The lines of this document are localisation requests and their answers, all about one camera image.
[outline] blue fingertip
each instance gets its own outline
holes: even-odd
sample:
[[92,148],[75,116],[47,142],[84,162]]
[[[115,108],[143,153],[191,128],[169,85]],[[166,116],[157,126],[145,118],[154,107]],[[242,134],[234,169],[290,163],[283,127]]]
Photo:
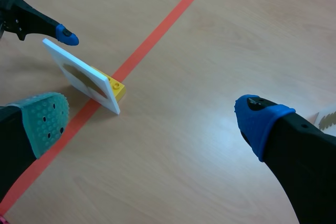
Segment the blue fingertip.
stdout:
[[59,42],[62,42],[66,45],[69,46],[76,46],[79,44],[79,39],[77,38],[77,36],[75,34],[71,34],[70,36],[65,35],[65,33],[63,32],[66,28],[64,27],[64,25],[59,24],[56,27],[56,39]]
[[290,113],[295,113],[295,109],[277,104],[265,107],[259,111],[253,111],[247,103],[247,98],[249,97],[259,96],[243,95],[236,101],[235,112],[237,123],[240,131],[247,137],[253,152],[263,162],[265,146],[274,124],[279,118]]

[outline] table surface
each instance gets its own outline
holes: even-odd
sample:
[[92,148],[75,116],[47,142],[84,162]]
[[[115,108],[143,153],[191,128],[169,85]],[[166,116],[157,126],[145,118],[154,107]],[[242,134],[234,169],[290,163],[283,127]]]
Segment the table surface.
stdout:
[[[62,22],[62,45],[113,74],[180,0],[25,0]],[[5,33],[0,103],[57,91],[87,98],[42,44]],[[20,197],[12,223],[298,223],[240,136],[242,94],[308,117],[335,102],[336,0],[195,0],[124,80],[121,114],[99,110]]]

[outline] teal gripper pad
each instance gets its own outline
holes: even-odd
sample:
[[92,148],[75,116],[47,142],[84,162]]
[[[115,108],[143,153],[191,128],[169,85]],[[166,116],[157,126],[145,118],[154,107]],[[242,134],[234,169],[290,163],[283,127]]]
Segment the teal gripper pad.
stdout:
[[60,93],[44,93],[7,106],[21,109],[23,126],[36,158],[60,139],[68,123],[69,104]]

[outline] yellow block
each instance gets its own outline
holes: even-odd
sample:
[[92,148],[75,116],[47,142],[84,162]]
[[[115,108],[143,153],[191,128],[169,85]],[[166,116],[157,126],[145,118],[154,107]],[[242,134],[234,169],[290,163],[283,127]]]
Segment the yellow block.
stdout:
[[109,83],[111,85],[111,89],[113,91],[114,97],[117,102],[120,101],[120,99],[124,96],[126,93],[125,85],[121,82],[114,80],[112,77],[108,76],[107,74],[103,73],[102,71],[98,70],[97,68],[91,66],[92,68],[96,69],[98,72],[102,73],[104,76],[106,76],[109,79]]

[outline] red tape line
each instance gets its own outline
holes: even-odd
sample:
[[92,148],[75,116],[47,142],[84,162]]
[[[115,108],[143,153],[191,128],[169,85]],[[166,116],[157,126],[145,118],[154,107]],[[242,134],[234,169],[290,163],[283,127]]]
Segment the red tape line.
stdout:
[[[148,52],[158,43],[162,36],[172,27],[184,11],[194,0],[181,0],[179,4],[168,14],[159,26],[148,36],[148,38],[135,50],[134,53],[120,66],[112,75],[112,78],[122,82]],[[0,203],[0,215],[4,215],[16,202],[16,200],[28,189],[38,176],[48,167],[57,154],[69,143],[86,122],[99,109],[100,104],[94,100],[88,101],[84,107],[68,123],[62,137],[48,150],[40,159],[20,176],[14,183],[6,197]]]

